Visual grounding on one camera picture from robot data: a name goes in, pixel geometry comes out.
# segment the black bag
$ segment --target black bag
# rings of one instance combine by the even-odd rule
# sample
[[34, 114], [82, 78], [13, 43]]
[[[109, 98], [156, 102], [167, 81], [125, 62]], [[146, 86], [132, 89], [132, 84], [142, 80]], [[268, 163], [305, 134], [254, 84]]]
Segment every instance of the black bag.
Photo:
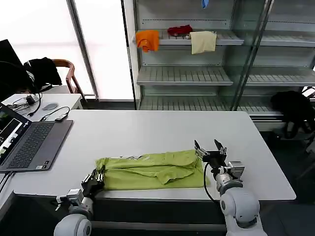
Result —
[[[272, 96], [271, 103], [274, 110], [283, 114], [283, 120], [286, 122], [284, 136], [287, 139], [294, 138], [299, 128], [307, 134], [315, 130], [315, 110], [303, 94], [295, 91], [278, 92]], [[289, 134], [287, 129], [290, 122], [293, 122], [294, 126]]]
[[38, 90], [47, 84], [62, 85], [57, 68], [49, 58], [29, 60], [23, 66], [34, 75], [34, 85]]

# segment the metal shelf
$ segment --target metal shelf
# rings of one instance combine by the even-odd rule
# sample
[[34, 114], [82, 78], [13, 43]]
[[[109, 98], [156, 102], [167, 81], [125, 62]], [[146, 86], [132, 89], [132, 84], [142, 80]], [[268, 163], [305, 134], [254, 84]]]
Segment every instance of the metal shelf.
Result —
[[219, 66], [142, 66], [137, 80], [144, 86], [229, 86]]
[[246, 86], [315, 86], [310, 68], [253, 67]]
[[299, 31], [265, 31], [261, 46], [315, 47], [315, 33]]
[[[207, 29], [196, 29], [195, 31], [205, 31]], [[159, 31], [160, 45], [191, 45], [191, 40], [185, 36], [170, 36], [166, 29], [157, 29]], [[237, 37], [233, 32], [228, 30], [217, 31], [216, 45], [243, 45], [244, 40]]]
[[237, 111], [247, 112], [250, 116], [281, 116], [281, 113], [271, 108], [271, 97], [247, 97], [241, 98]]
[[227, 105], [215, 96], [145, 96], [140, 110], [226, 111]]

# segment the white desk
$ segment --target white desk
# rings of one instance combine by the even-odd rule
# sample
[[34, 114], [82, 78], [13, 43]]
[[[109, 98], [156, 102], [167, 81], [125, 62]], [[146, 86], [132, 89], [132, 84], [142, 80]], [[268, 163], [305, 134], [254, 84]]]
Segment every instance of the white desk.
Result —
[[[0, 195], [0, 206], [12, 191], [26, 195], [64, 195], [81, 188], [95, 160], [194, 148], [194, 139], [215, 150], [214, 139], [227, 147], [227, 160], [245, 164], [244, 187], [260, 200], [293, 200], [295, 193], [272, 153], [245, 112], [72, 110], [74, 124], [51, 170], [18, 173]], [[219, 199], [211, 180], [210, 194]], [[207, 200], [203, 188], [107, 191], [98, 197]]]
[[[4, 105], [12, 104], [16, 100], [27, 97], [27, 94], [14, 94], [11, 97], [7, 98], [4, 100], [2, 103]], [[63, 94], [63, 93], [54, 93], [54, 94], [49, 94], [49, 93], [43, 93], [43, 97], [41, 99], [41, 105], [39, 110], [32, 116], [29, 117], [27, 116], [28, 113], [34, 111], [38, 107], [38, 102], [36, 102], [34, 105], [32, 105], [29, 109], [25, 109], [23, 111], [20, 111], [19, 113], [29, 119], [30, 121], [39, 121], [44, 115], [49, 114], [53, 112], [54, 110], [60, 108], [60, 107], [69, 107], [71, 110], [72, 109], [82, 109], [81, 105], [81, 95], [77, 93], [72, 93], [72, 94]], [[21, 99], [17, 103], [25, 103], [25, 99]], [[42, 108], [47, 106], [50, 103], [58, 103], [58, 107], [50, 110], [50, 111], [44, 111]], [[67, 108], [61, 109], [50, 116], [47, 117], [47, 121], [49, 120], [55, 120], [58, 118], [61, 114], [64, 114], [67, 112]]]

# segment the blue object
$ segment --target blue object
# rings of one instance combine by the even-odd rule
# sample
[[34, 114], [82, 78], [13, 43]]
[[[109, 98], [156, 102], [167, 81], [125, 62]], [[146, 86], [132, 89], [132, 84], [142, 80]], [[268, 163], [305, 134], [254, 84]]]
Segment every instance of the blue object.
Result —
[[201, 0], [202, 8], [206, 8], [209, 4], [209, 0]]

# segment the orange cloth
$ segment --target orange cloth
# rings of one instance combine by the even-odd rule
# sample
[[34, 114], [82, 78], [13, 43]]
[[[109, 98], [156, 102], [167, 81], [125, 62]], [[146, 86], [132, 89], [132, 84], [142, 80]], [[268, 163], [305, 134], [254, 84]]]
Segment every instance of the orange cloth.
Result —
[[150, 51], [157, 51], [159, 45], [158, 31], [145, 30], [136, 33], [136, 42], [138, 48], [147, 53]]

